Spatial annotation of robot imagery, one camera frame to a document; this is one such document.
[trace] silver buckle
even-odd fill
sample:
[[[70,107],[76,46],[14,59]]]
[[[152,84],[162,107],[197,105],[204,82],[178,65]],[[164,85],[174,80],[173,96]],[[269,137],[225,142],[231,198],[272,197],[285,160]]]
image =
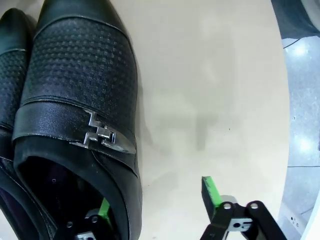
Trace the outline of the silver buckle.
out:
[[[136,153],[135,146],[123,134],[109,126],[103,126],[102,122],[97,121],[97,113],[95,111],[87,109],[84,111],[90,114],[88,125],[96,128],[96,132],[87,131],[83,143],[71,142],[71,144],[89,149],[91,141],[99,143],[99,138],[102,138],[100,144],[105,147],[128,154]]]

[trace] black leather strap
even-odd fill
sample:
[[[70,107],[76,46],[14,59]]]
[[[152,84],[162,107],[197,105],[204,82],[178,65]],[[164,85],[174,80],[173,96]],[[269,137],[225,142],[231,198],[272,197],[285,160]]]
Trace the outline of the black leather strap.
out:
[[[135,169],[135,137],[129,132],[124,134],[112,129],[115,132],[115,138],[122,136],[126,139],[126,144],[134,150],[132,154],[124,153],[101,142],[90,140],[87,146],[84,146],[87,133],[96,133],[97,128],[89,126],[91,115],[79,107],[55,103],[55,102],[34,102],[22,106],[15,117],[15,128],[13,131],[13,141],[21,137],[42,136],[48,138],[68,141],[70,144],[78,145],[97,151],[118,160],[129,167],[137,176]],[[102,126],[109,126],[108,121],[103,117],[96,115],[96,120],[102,123]]]

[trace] dark pants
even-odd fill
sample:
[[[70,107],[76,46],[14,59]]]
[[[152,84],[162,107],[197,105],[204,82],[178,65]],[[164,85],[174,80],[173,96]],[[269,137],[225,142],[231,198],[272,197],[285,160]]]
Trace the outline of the dark pants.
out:
[[[301,0],[271,0],[282,39],[320,36]]]

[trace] shoe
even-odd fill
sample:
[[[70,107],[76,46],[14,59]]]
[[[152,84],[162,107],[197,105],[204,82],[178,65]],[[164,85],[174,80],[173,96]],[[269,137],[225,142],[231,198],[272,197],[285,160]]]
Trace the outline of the shoe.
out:
[[[134,52],[109,1],[45,0],[14,125],[14,169],[59,229],[97,215],[112,219],[113,236],[139,238],[137,88]],[[98,214],[104,202],[110,208]]]
[[[11,144],[33,34],[34,27],[18,9],[0,19],[0,208],[20,240],[49,240],[54,227],[18,179]]]

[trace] white tabletop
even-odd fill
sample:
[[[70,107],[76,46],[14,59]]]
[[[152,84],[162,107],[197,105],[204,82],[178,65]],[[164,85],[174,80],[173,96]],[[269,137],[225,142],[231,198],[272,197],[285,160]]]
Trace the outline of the white tabletop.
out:
[[[289,90],[271,2],[112,2],[140,72],[140,239],[201,237],[209,224],[202,176],[212,176],[221,194],[242,205],[264,202],[277,218],[289,151]],[[39,3],[24,7],[38,17]],[[13,239],[2,233],[2,240]]]

